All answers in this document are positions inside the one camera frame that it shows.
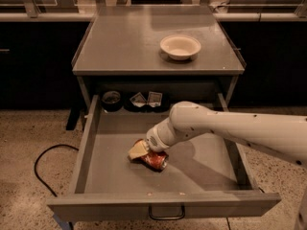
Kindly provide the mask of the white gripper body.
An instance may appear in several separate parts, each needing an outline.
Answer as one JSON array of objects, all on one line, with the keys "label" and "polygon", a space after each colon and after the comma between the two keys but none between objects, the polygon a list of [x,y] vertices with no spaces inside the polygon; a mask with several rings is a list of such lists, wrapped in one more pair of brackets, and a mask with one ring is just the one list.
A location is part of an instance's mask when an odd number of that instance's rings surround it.
[{"label": "white gripper body", "polygon": [[162,152],[169,146],[166,145],[161,138],[158,136],[157,127],[152,127],[146,134],[146,142],[150,150],[154,152]]}]

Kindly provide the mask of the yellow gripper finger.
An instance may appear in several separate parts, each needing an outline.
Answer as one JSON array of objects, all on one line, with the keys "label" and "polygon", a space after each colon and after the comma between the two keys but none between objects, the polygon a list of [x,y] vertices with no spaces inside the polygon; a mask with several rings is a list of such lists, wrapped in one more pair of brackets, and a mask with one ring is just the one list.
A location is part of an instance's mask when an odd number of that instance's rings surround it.
[{"label": "yellow gripper finger", "polygon": [[135,142],[128,152],[130,159],[136,159],[147,155],[149,153],[149,147],[145,140],[141,139]]}]

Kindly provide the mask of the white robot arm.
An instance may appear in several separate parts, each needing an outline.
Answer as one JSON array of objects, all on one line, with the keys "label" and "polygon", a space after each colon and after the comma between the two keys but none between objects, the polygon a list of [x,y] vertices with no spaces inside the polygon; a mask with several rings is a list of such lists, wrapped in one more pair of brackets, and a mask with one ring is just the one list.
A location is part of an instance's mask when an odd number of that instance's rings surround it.
[{"label": "white robot arm", "polygon": [[212,133],[307,168],[307,119],[304,116],[214,111],[191,102],[174,104],[168,118],[147,131],[129,150],[129,158],[166,167],[165,150]]}]

